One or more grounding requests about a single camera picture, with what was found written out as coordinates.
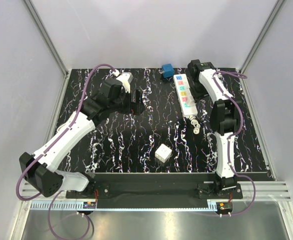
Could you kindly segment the white multicolour power strip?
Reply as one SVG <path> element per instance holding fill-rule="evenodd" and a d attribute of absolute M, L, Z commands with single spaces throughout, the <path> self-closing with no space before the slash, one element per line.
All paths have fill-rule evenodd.
<path fill-rule="evenodd" d="M 189 116 L 196 116 L 198 114 L 196 104 L 193 106 L 189 106 L 186 103 L 186 97 L 192 96 L 187 75 L 185 73 L 175 74 L 173 76 L 173 82 L 175 85 L 183 117 L 189 118 Z"/>

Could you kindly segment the white cube adapter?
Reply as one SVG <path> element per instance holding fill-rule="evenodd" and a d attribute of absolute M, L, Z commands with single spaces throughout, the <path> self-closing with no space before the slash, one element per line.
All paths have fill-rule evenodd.
<path fill-rule="evenodd" d="M 166 146 L 165 144 L 161 144 L 158 149 L 155 151 L 155 158 L 158 159 L 161 163 L 166 163 L 168 159 L 172 155 L 172 149 Z"/>

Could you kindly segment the white charger plug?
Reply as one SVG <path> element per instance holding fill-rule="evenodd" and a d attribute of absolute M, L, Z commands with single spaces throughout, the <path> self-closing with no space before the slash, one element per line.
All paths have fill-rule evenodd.
<path fill-rule="evenodd" d="M 192 96 L 186 97 L 186 103 L 187 103 L 188 106 L 194 106 L 195 105 L 195 101 L 194 101 Z"/>

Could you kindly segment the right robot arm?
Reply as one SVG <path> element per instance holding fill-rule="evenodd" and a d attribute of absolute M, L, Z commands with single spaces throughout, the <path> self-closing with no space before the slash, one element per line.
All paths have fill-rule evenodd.
<path fill-rule="evenodd" d="M 221 79 L 223 75 L 246 79 L 238 72 L 217 70 L 211 62 L 191 60 L 187 69 L 193 83 L 190 92 L 195 101 L 210 97 L 213 108 L 209 124 L 217 142 L 217 168 L 214 174 L 212 189 L 207 194 L 225 198 L 237 190 L 237 175 L 234 167 L 234 141 L 244 125 L 240 108 L 241 101 L 226 89 Z"/>

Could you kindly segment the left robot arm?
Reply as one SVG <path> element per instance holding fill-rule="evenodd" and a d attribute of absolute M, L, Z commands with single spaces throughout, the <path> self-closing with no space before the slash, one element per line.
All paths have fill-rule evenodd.
<path fill-rule="evenodd" d="M 135 101 L 132 101 L 129 80 L 104 80 L 100 90 L 82 100 L 77 111 L 44 146 L 32 154 L 24 152 L 19 157 L 22 174 L 17 184 L 26 180 L 46 198 L 59 191 L 76 191 L 83 198 L 91 197 L 95 186 L 90 183 L 90 176 L 61 171 L 58 167 L 73 147 L 110 114 L 141 115 L 145 110 L 142 92 L 137 89 L 134 94 Z"/>

